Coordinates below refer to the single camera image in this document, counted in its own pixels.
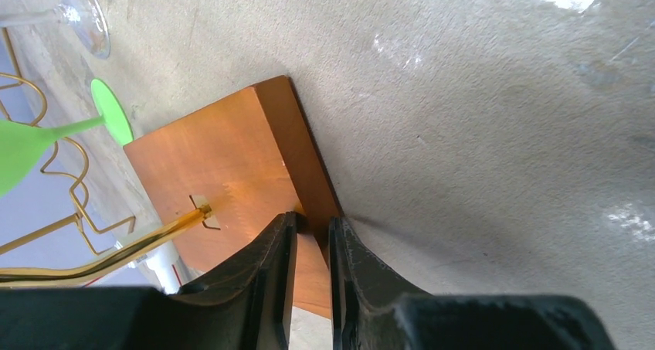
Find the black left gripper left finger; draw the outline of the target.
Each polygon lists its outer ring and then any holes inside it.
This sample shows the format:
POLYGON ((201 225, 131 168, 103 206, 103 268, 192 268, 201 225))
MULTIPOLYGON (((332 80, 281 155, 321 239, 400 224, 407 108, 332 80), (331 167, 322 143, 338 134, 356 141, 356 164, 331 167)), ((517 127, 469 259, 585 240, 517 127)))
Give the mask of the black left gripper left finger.
POLYGON ((298 215, 177 294, 152 287, 1 292, 3 349, 286 349, 298 215))

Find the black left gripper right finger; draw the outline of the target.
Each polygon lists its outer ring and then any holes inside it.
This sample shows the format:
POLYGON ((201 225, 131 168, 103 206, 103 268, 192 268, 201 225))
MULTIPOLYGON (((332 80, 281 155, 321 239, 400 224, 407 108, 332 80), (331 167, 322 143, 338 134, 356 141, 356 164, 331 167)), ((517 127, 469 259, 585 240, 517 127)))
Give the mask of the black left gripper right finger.
POLYGON ((596 313, 550 294, 430 294, 341 218, 329 226, 336 349, 612 349, 596 313))

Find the wooden base board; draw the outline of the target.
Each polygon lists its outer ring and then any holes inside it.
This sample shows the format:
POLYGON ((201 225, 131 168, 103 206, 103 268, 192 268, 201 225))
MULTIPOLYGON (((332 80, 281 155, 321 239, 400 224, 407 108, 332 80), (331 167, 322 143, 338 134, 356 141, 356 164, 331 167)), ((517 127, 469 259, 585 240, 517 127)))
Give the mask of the wooden base board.
POLYGON ((331 316, 328 225, 338 197, 288 76, 245 87, 124 147, 164 223, 212 207, 218 226, 175 239, 201 271, 231 257, 277 215, 295 211, 299 228, 294 305, 331 316))

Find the gold wire wine glass rack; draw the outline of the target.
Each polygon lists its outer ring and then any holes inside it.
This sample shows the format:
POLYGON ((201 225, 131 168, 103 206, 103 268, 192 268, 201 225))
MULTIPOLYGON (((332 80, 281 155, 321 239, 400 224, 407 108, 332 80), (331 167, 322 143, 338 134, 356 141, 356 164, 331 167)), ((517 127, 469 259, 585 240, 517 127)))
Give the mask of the gold wire wine glass rack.
POLYGON ((8 201, 2 205, 16 206, 19 200, 32 201, 38 211, 44 216, 32 217, 23 225, 17 217, 4 217, 5 224, 12 225, 12 234, 26 231, 24 236, 16 236, 14 240, 5 241, 1 245, 2 259, 10 257, 17 260, 29 254, 38 256, 51 250, 57 241, 65 236, 82 240, 94 256, 98 250, 90 239, 90 235, 111 235, 114 232, 132 234, 137 227, 136 215, 126 216, 115 223, 101 226, 94 218, 97 213, 90 204, 90 190, 84 182, 90 171, 90 156, 81 143, 73 138, 65 137, 49 145, 41 154, 39 160, 29 167, 29 171, 21 182, 6 194, 8 201), (59 162, 61 147, 72 149, 82 160, 82 167, 72 173, 64 170, 59 162))

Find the green plastic wine glass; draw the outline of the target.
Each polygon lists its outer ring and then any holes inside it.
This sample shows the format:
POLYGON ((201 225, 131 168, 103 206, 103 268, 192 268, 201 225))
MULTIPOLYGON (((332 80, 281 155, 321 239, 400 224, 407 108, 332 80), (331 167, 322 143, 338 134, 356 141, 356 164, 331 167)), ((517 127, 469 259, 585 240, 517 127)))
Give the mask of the green plastic wine glass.
POLYGON ((94 127, 104 126, 121 146, 134 140, 134 133, 119 100, 101 79, 90 83, 98 116, 60 127, 34 127, 1 121, 1 194, 16 187, 36 166, 43 153, 58 140, 94 127))

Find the clear wine glass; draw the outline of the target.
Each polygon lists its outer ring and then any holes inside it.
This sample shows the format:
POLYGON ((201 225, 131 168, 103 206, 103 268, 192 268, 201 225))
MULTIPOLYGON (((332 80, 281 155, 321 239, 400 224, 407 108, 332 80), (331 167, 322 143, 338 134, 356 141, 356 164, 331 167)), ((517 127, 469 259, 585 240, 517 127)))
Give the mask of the clear wine glass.
POLYGON ((87 51, 98 59, 110 55, 110 33, 98 0, 59 0, 54 7, 1 15, 1 27, 59 22, 72 27, 87 51))

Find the gold scroll glass tree stand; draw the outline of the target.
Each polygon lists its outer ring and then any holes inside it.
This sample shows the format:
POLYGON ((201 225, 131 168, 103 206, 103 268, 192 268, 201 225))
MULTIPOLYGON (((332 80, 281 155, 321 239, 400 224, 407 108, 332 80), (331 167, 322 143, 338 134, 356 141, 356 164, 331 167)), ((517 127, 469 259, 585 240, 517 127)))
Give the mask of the gold scroll glass tree stand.
POLYGON ((137 237, 126 246, 102 253, 92 262, 80 267, 62 270, 36 267, 2 268, 1 287, 72 287, 86 284, 136 261, 212 216, 210 204, 201 202, 193 211, 137 237))

